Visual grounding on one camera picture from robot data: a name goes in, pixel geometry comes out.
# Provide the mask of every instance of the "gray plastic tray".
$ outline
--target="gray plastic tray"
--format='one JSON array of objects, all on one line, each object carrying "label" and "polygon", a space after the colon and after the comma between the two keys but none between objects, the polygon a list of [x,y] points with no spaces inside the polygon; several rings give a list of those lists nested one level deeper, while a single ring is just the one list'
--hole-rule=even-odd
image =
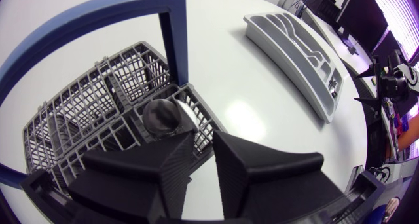
[{"label": "gray plastic tray", "polygon": [[244,16],[246,35],[293,81],[326,123],[333,120],[343,80],[321,45],[288,13]]},{"label": "gray plastic tray", "polygon": [[142,123],[143,108],[154,99],[179,100],[198,120],[190,173],[213,155],[214,130],[225,130],[193,88],[171,82],[166,59],[141,41],[75,79],[23,129],[28,173],[43,168],[67,195],[68,185],[84,170],[84,152],[123,151],[157,140]]}]

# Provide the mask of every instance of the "desk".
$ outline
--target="desk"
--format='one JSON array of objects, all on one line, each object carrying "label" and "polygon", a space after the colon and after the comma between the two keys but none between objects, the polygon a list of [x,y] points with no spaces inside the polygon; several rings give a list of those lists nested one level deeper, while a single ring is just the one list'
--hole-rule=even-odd
[{"label": "desk", "polygon": [[[333,122],[321,121],[287,76],[245,36],[245,14],[274,12],[280,7],[263,0],[187,0],[189,82],[228,132],[275,149],[320,152],[322,171],[344,191],[352,168],[365,165],[367,130],[355,86],[343,64],[342,96]],[[144,16],[89,33],[37,64],[14,87],[0,107],[0,162],[26,171],[22,129],[44,100],[92,67],[140,40],[164,53],[158,17]],[[314,31],[334,61],[333,50]],[[45,73],[59,75],[49,79]],[[222,219],[215,158],[191,176],[183,218]],[[34,208],[21,191],[1,186],[22,222],[33,222]]]}]

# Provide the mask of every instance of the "wire grid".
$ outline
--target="wire grid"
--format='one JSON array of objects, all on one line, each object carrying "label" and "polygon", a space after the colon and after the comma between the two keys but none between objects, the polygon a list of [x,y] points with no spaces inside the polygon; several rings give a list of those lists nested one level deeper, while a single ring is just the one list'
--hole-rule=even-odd
[{"label": "wire grid", "polygon": [[131,104],[170,83],[166,60],[144,41],[95,63],[44,103],[24,128],[29,173],[53,167],[74,146],[119,116],[104,81],[111,73]]},{"label": "wire grid", "polygon": [[126,119],[114,119],[78,144],[49,170],[53,184],[61,193],[68,195],[68,185],[85,169],[81,158],[88,150],[123,151],[139,145]]},{"label": "wire grid", "polygon": [[[193,153],[193,161],[196,162],[206,149],[211,148],[213,131],[221,128],[213,120],[211,114],[205,109],[189,84],[183,88],[171,84],[150,95],[144,102],[134,107],[138,116],[142,115],[145,105],[153,99],[181,100],[195,112],[199,120],[199,132],[195,136]],[[76,146],[49,170],[56,188],[63,194],[68,195],[68,185],[85,169],[82,157],[86,151],[91,149],[123,151],[134,146],[140,146],[141,143],[134,136],[133,130],[124,117],[119,117]]]}]

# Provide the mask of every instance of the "window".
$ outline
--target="window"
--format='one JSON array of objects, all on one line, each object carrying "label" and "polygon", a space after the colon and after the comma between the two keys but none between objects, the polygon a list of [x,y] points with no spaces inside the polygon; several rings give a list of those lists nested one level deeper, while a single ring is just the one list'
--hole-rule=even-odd
[{"label": "window", "polygon": [[407,0],[376,0],[386,17],[388,28],[401,44],[401,51],[409,61],[419,47],[419,28]]}]

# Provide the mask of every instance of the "blue frame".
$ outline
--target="blue frame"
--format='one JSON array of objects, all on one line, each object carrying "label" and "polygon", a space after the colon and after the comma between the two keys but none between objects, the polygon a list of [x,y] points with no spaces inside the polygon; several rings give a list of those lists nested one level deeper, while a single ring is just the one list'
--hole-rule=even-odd
[{"label": "blue frame", "polygon": [[[56,49],[95,29],[147,14],[159,14],[172,79],[187,84],[186,0],[91,0],[53,17],[13,50],[0,68],[0,106],[25,73]],[[6,168],[0,169],[0,182],[19,188],[24,176]]]}]

